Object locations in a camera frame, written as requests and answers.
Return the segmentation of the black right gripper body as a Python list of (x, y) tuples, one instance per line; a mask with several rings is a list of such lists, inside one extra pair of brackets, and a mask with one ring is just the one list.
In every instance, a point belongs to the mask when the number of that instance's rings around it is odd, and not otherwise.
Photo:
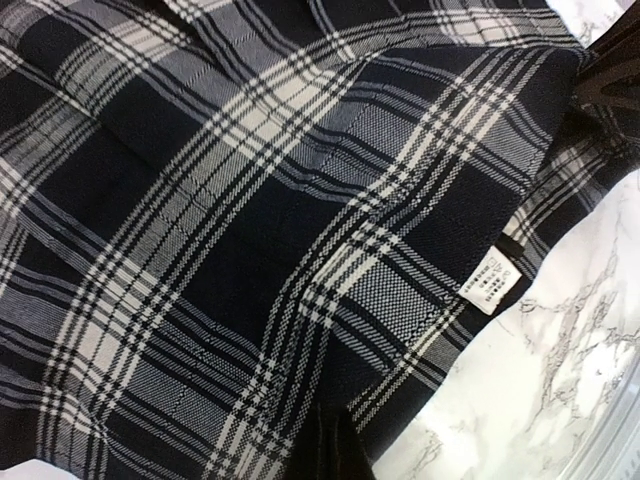
[(631, 4), (589, 50), (595, 58), (578, 77), (578, 103), (638, 108), (639, 2)]

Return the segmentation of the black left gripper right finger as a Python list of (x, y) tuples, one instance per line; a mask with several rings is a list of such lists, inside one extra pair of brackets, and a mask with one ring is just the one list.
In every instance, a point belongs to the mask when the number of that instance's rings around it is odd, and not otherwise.
[(332, 478), (374, 480), (375, 475), (355, 423), (348, 410), (341, 410), (332, 433)]

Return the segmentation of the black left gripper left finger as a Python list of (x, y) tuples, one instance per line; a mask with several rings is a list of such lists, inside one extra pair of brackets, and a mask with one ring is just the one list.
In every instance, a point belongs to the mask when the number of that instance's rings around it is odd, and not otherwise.
[(287, 478), (330, 479), (333, 410), (317, 404), (309, 410), (287, 466)]

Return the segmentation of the black white plaid shirt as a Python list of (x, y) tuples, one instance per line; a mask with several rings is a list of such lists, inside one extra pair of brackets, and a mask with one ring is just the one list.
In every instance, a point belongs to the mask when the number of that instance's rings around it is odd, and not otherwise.
[(5, 1), (1, 466), (369, 461), (639, 165), (544, 1)]

